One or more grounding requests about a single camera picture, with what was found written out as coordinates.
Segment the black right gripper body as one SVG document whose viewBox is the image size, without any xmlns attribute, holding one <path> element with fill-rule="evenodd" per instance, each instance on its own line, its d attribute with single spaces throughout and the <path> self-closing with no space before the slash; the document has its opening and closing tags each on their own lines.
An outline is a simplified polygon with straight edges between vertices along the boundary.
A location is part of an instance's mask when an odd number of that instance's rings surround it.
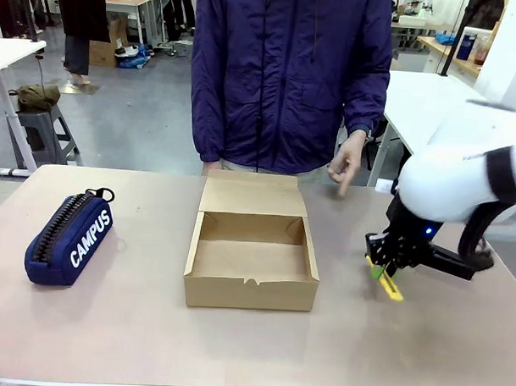
<svg viewBox="0 0 516 386">
<path fill-rule="evenodd" d="M 413 214 L 404 206 L 398 194 L 393 196 L 386 216 L 389 220 L 386 232 L 396 236 L 398 240 L 405 238 L 414 244 L 430 243 L 442 226 L 440 222 L 419 218 Z"/>
</svg>

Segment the person's left hand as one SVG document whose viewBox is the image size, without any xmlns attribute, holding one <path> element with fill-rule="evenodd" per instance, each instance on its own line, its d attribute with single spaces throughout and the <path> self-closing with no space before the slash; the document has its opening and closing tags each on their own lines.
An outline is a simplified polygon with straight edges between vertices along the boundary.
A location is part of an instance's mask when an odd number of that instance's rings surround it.
<svg viewBox="0 0 516 386">
<path fill-rule="evenodd" d="M 341 144 L 327 169 L 331 180 L 338 184 L 338 196 L 344 197 L 356 173 L 361 168 L 362 150 L 367 136 L 363 130 L 352 132 Z"/>
</svg>

